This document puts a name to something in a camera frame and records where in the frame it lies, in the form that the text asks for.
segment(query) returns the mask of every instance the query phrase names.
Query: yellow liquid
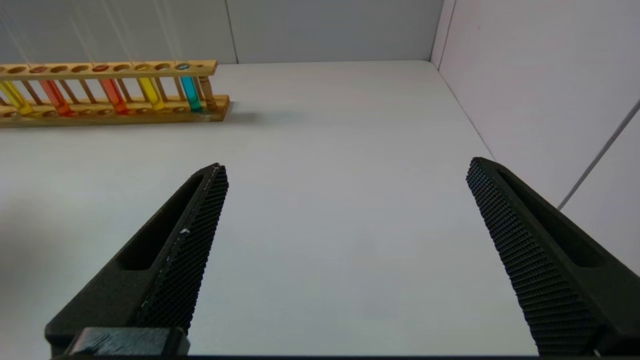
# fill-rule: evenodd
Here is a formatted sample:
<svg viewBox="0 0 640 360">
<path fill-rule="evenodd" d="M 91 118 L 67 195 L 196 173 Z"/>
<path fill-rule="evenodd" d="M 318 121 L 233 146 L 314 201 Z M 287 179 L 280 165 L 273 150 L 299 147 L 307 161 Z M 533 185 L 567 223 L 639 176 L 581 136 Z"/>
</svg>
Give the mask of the yellow liquid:
<svg viewBox="0 0 640 360">
<path fill-rule="evenodd" d="M 27 100 L 20 94 L 20 91 L 15 87 L 11 81 L 0 81 L 0 91 L 4 93 L 4 96 L 9 98 L 12 105 L 18 109 L 21 114 L 33 113 L 33 108 L 27 102 Z"/>
<path fill-rule="evenodd" d="M 147 99 L 151 102 L 151 107 L 153 110 L 162 110 L 164 109 L 164 101 L 160 97 L 158 93 L 158 89 L 156 88 L 156 84 L 154 84 L 153 80 L 150 78 L 138 78 L 138 83 L 142 88 L 142 91 L 145 92 Z"/>
</svg>

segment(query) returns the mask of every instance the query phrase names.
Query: white wall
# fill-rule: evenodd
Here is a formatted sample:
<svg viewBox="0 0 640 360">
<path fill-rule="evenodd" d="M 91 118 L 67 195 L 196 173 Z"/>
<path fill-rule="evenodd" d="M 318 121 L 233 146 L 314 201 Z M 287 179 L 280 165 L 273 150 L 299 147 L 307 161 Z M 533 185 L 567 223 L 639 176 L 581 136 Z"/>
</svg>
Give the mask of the white wall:
<svg viewBox="0 0 640 360">
<path fill-rule="evenodd" d="M 447 42 L 447 34 L 449 34 L 449 25 L 451 24 L 451 16 L 456 6 L 456 0 L 445 0 L 442 3 L 442 12 L 438 21 L 438 29 L 436 30 L 436 38 L 433 41 L 433 49 L 431 50 L 431 62 L 436 69 L 440 68 L 442 53 Z"/>
<path fill-rule="evenodd" d="M 640 115 L 602 156 L 563 213 L 640 274 Z"/>
<path fill-rule="evenodd" d="M 122 51 L 98 1 L 86 11 L 100 60 Z M 152 0 L 110 0 L 125 9 L 144 59 L 170 59 Z M 39 62 L 87 61 L 67 16 L 68 1 L 3 0 Z M 429 60 L 442 0 L 169 0 L 185 59 L 220 63 Z M 0 63 L 24 60 L 0 26 Z"/>
<path fill-rule="evenodd" d="M 429 60 L 442 0 L 230 0 L 238 61 Z"/>
<path fill-rule="evenodd" d="M 457 0 L 440 72 L 495 159 L 559 205 L 640 98 L 640 2 Z"/>
<path fill-rule="evenodd" d="M 151 0 L 113 1 L 123 10 L 138 52 L 148 60 L 170 60 L 171 54 L 162 34 L 160 22 Z M 109 19 L 99 1 L 72 0 L 86 14 L 95 37 L 98 60 L 126 61 L 127 56 L 116 38 Z M 34 49 L 35 61 L 85 62 L 89 59 L 68 19 L 68 1 L 3 0 L 2 4 L 28 38 Z M 224 0 L 170 1 L 182 55 L 189 60 L 217 59 L 220 63 L 235 63 L 231 30 Z M 190 8 L 179 6 L 188 4 Z M 24 63 L 0 24 L 0 63 Z"/>
</svg>

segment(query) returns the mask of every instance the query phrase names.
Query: red liquid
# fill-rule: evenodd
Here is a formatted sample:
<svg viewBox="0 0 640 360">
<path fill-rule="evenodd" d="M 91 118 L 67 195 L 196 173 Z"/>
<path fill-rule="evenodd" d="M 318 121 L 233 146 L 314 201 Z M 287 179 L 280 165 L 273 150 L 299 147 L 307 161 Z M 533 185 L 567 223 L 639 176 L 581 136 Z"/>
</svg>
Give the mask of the red liquid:
<svg viewBox="0 0 640 360">
<path fill-rule="evenodd" d="M 40 80 L 40 86 L 42 86 L 42 89 L 47 94 L 51 104 L 56 108 L 56 111 L 60 116 L 71 116 L 73 114 L 73 111 L 69 107 L 65 97 L 62 96 L 62 93 L 55 81 Z"/>
<path fill-rule="evenodd" d="M 102 85 L 102 89 L 107 95 L 107 98 L 111 101 L 113 109 L 119 114 L 127 114 L 129 110 L 127 109 L 127 105 L 120 94 L 120 89 L 118 89 L 116 81 L 114 79 L 101 79 L 100 84 Z"/>
</svg>

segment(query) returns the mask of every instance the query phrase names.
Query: rack top bar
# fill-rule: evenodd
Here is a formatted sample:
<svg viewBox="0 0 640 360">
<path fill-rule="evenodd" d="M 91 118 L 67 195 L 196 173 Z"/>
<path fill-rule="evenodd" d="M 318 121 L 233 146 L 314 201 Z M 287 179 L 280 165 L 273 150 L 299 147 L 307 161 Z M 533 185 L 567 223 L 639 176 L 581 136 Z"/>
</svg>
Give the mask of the rack top bar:
<svg viewBox="0 0 640 360">
<path fill-rule="evenodd" d="M 69 80 L 69 79 L 122 79 L 165 78 L 181 76 L 211 76 L 216 72 L 216 60 L 186 61 L 187 69 L 178 69 L 173 61 L 146 61 L 144 63 L 47 63 L 42 69 L 36 65 L 0 64 L 0 81 L 4 80 Z"/>
</svg>

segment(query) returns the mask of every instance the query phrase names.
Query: blue liquid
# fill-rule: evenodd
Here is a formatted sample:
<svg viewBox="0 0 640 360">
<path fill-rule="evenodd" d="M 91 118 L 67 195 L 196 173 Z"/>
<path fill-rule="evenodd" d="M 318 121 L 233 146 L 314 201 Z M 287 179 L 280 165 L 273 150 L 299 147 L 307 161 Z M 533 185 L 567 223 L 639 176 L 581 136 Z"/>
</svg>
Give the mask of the blue liquid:
<svg viewBox="0 0 640 360">
<path fill-rule="evenodd" d="M 200 104 L 200 98 L 198 97 L 198 91 L 196 90 L 196 85 L 193 82 L 193 79 L 189 76 L 184 76 L 183 78 L 180 78 L 180 82 L 184 88 L 184 95 L 187 97 L 191 112 L 201 113 L 202 105 Z"/>
</svg>

